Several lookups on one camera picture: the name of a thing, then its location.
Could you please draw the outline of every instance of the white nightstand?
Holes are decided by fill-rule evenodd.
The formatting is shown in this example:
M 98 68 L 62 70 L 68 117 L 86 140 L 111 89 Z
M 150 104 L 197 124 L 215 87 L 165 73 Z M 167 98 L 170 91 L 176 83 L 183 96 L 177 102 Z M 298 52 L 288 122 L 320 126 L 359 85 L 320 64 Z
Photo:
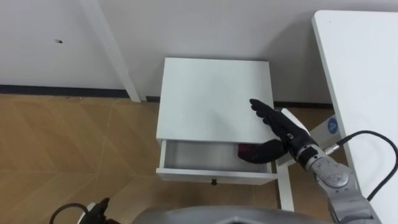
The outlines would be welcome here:
M 166 58 L 156 134 L 160 178 L 252 185 L 278 179 L 282 208 L 293 210 L 287 167 L 272 173 L 270 164 L 238 158 L 239 143 L 275 138 L 251 98 L 273 106 L 268 62 Z

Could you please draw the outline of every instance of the black baseboard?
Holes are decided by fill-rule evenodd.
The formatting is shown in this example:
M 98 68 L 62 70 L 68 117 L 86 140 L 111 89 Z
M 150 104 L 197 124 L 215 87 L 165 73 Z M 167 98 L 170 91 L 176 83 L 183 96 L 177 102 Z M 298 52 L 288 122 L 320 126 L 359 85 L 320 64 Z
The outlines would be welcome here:
M 147 102 L 160 102 L 159 96 L 147 96 Z M 312 108 L 312 109 L 333 109 L 331 103 L 297 103 L 297 102 L 280 102 L 274 101 L 276 108 Z
M 127 94 L 126 90 L 46 87 L 46 86 L 0 85 L 0 93 L 22 94 L 22 95 L 129 98 L 129 95 Z
M 309 109 L 333 109 L 331 103 L 300 103 L 300 102 L 281 102 L 274 101 L 276 108 L 309 108 Z
M 51 96 L 81 96 L 81 97 L 107 97 L 107 98 L 129 98 L 126 90 L 111 90 L 97 88 L 69 88 L 69 87 L 46 87 L 46 86 L 19 86 L 0 85 L 0 93 L 22 94 L 22 95 L 51 95 Z M 147 96 L 148 102 L 160 102 L 159 96 Z M 331 103 L 298 103 L 298 102 L 274 102 L 279 108 L 313 108 L 333 109 Z

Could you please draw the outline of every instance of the drawer knob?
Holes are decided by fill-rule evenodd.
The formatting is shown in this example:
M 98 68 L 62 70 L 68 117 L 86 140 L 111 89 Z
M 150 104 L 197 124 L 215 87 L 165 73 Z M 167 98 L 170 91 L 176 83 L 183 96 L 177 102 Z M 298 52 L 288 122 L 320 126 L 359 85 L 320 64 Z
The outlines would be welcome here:
M 216 186 L 216 185 L 217 185 L 217 179 L 212 179 L 212 180 L 211 180 L 211 184 L 212 184 L 213 186 Z

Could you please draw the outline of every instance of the wooden floor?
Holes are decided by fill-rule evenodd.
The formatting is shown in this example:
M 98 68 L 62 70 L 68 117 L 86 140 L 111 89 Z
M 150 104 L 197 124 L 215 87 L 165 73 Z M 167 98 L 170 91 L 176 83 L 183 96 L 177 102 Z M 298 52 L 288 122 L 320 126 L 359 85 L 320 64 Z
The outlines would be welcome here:
M 111 197 L 107 216 L 121 223 L 154 206 L 277 207 L 274 182 L 214 187 L 159 180 L 158 109 L 129 99 L 0 95 L 0 223 L 48 223 L 65 203 L 104 197 Z M 291 112 L 309 129 L 333 114 Z M 335 156 L 345 160 L 343 151 Z M 298 165 L 289 171 L 296 211 L 329 220 L 318 186 Z M 80 213 L 65 210 L 57 223 L 76 223 Z

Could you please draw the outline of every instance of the white wall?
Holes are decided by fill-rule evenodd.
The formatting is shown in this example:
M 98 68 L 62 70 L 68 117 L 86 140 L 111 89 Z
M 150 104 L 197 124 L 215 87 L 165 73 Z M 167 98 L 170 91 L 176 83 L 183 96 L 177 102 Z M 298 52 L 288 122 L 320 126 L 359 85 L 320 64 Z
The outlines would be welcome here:
M 160 95 L 164 57 L 170 56 L 268 60 L 275 100 L 320 103 L 330 96 L 310 22 L 314 12 L 398 11 L 397 0 L 100 3 L 141 98 Z
M 0 1 L 0 84 L 124 88 L 78 0 Z

